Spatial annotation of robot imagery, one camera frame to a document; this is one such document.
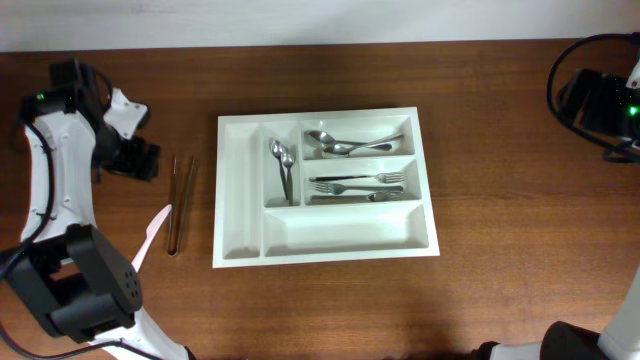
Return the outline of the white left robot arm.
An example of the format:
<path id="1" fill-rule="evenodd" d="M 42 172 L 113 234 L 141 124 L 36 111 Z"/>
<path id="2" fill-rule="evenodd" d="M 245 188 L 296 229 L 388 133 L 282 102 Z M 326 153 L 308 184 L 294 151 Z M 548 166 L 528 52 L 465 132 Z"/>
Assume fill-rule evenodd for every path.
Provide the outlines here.
<path id="1" fill-rule="evenodd" d="M 139 272 L 166 217 L 149 224 L 126 258 L 98 229 L 92 171 L 104 167 L 144 180 L 157 168 L 135 131 L 149 117 L 120 89 L 103 100 L 82 85 L 58 85 L 24 98 L 18 121 L 31 156 L 30 204 L 18 247 L 2 253 L 1 277 L 51 337 L 105 350 L 117 359 L 190 359 L 143 306 Z"/>

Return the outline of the small steel teaspoon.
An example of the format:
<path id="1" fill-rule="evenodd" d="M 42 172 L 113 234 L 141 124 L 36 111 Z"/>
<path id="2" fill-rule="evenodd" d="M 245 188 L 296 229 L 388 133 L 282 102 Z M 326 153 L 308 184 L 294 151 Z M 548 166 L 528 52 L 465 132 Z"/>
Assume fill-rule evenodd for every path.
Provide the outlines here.
<path id="1" fill-rule="evenodd" d="M 272 139 L 271 140 L 270 152 L 274 156 L 274 158 L 278 161 L 280 179 L 281 179 L 281 184 L 282 184 L 283 191 L 284 191 L 284 196 L 285 196 L 285 199 L 288 200 L 289 199 L 289 193 L 288 193 L 288 189 L 287 189 L 286 175 L 285 175 L 285 172 L 284 172 L 284 167 L 283 167 L 282 158 L 281 158 L 282 153 L 283 153 L 283 147 L 282 147 L 281 143 L 278 140 L 276 140 L 276 139 Z"/>
<path id="2" fill-rule="evenodd" d="M 286 186 L 287 186 L 287 194 L 288 194 L 288 204 L 290 206 L 294 205 L 294 186 L 293 186 L 293 177 L 292 177 L 292 168 L 295 164 L 295 159 L 293 154 L 289 151 L 288 148 L 284 148 L 281 154 L 281 161 L 286 169 Z"/>

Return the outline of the long steel tongs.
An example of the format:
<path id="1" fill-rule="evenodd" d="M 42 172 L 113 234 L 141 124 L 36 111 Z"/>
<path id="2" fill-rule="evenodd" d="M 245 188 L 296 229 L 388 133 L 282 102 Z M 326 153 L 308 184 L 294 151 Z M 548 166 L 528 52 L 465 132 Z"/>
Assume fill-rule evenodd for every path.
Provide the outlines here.
<path id="1" fill-rule="evenodd" d="M 180 251 L 183 237 L 182 224 L 188 217 L 197 172 L 197 156 L 195 154 L 191 156 L 184 184 L 180 183 L 179 169 L 178 158 L 173 156 L 169 178 L 169 204 L 172 206 L 172 210 L 169 216 L 166 249 L 167 254 L 171 257 L 177 256 Z"/>

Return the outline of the white plastic knife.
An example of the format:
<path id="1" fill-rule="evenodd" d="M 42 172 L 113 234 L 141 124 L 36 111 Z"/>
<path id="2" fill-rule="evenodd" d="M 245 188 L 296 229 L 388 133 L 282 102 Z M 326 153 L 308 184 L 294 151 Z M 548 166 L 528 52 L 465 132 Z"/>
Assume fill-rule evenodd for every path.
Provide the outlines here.
<path id="1" fill-rule="evenodd" d="M 142 264 L 146 258 L 146 255 L 158 233 L 162 225 L 164 224 L 166 218 L 171 214 L 173 206 L 171 204 L 166 205 L 162 208 L 155 217 L 151 220 L 145 230 L 145 239 L 140 246 L 138 252 L 134 256 L 131 261 L 131 265 L 133 266 L 136 272 L 139 272 Z"/>

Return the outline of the steel tablespoon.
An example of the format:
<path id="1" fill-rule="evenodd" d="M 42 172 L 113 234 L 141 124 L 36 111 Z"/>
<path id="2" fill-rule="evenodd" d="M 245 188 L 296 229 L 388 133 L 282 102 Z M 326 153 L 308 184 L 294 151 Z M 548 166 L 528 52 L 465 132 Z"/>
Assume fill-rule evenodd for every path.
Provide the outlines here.
<path id="1" fill-rule="evenodd" d="M 312 145 L 318 145 L 323 149 L 336 144 L 346 145 L 347 147 L 355 147 L 355 146 L 360 146 L 365 144 L 362 142 L 338 141 L 328 133 L 320 130 L 307 130 L 304 132 L 304 137 Z M 368 148 L 371 148 L 374 150 L 381 150 L 381 151 L 390 151 L 392 147 L 393 146 L 390 143 L 383 143 L 375 146 L 369 146 Z"/>
<path id="2" fill-rule="evenodd" d="M 378 151 L 390 151 L 393 148 L 392 143 L 396 140 L 401 140 L 404 138 L 404 135 L 400 132 L 389 135 L 387 137 L 371 141 L 368 143 L 360 144 L 360 145 L 351 145 L 347 146 L 344 144 L 331 145 L 329 147 L 325 147 L 321 150 L 321 154 L 326 157 L 348 157 L 356 150 L 360 149 L 372 149 Z"/>

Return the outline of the steel fork horizontal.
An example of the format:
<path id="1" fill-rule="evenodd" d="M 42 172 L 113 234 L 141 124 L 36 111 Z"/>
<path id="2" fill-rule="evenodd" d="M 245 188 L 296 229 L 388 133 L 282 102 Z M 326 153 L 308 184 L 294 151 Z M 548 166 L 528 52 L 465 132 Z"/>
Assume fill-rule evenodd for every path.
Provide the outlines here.
<path id="1" fill-rule="evenodd" d="M 342 180 L 356 180 L 356 179 L 374 179 L 375 181 L 383 184 L 399 183 L 405 180 L 405 176 L 402 172 L 390 172 L 379 173 L 375 175 L 342 175 L 342 176 L 324 176 L 324 177 L 309 177 L 310 182 L 332 182 Z"/>

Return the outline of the white cutlery tray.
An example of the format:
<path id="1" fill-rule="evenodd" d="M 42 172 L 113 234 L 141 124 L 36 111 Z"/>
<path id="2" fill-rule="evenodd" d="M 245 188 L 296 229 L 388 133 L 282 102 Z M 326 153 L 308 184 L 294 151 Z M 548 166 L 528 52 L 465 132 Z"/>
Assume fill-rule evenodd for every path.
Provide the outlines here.
<path id="1" fill-rule="evenodd" d="M 304 137 L 320 130 L 368 143 L 395 133 L 390 151 L 326 157 Z M 293 154 L 294 205 L 285 199 L 272 139 Z M 405 180 L 320 183 L 402 186 L 385 202 L 311 204 L 309 177 L 402 172 Z M 437 256 L 440 253 L 418 111 L 414 107 L 221 116 L 213 265 L 216 268 Z"/>

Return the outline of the steel fork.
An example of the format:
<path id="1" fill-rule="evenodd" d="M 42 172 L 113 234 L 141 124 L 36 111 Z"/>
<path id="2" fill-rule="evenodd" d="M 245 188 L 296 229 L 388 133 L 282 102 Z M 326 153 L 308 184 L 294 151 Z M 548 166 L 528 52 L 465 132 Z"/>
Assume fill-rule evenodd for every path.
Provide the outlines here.
<path id="1" fill-rule="evenodd" d="M 313 195 L 310 197 L 311 204 L 346 204 L 361 202 L 385 202 L 395 200 L 403 195 L 402 192 L 374 192 L 368 195 Z"/>

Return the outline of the steel fork slanted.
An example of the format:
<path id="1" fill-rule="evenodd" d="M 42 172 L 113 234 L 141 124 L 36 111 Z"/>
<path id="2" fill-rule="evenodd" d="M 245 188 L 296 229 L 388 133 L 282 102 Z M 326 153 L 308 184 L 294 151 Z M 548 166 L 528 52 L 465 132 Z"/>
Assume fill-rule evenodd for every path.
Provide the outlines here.
<path id="1" fill-rule="evenodd" d="M 362 186 L 362 185 L 342 185 L 338 183 L 313 182 L 311 187 L 321 193 L 330 195 L 341 195 L 347 191 L 369 191 L 369 192 L 403 192 L 402 186 Z"/>

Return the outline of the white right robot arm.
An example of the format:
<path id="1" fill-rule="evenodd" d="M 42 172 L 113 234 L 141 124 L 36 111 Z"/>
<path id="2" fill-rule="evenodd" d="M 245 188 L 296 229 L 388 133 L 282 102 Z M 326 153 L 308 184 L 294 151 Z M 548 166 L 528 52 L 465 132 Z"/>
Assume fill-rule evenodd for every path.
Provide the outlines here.
<path id="1" fill-rule="evenodd" d="M 559 90 L 556 73 L 579 48 L 601 41 L 639 46 L 639 34 L 603 33 L 580 39 L 552 64 L 546 81 L 546 102 L 552 116 L 566 129 L 600 147 L 610 164 L 639 163 L 639 66 L 626 77 L 593 69 L 578 69 Z M 556 321 L 538 342 L 485 342 L 473 351 L 476 359 L 619 359 L 639 357 L 639 272 L 611 320 L 600 332 Z"/>

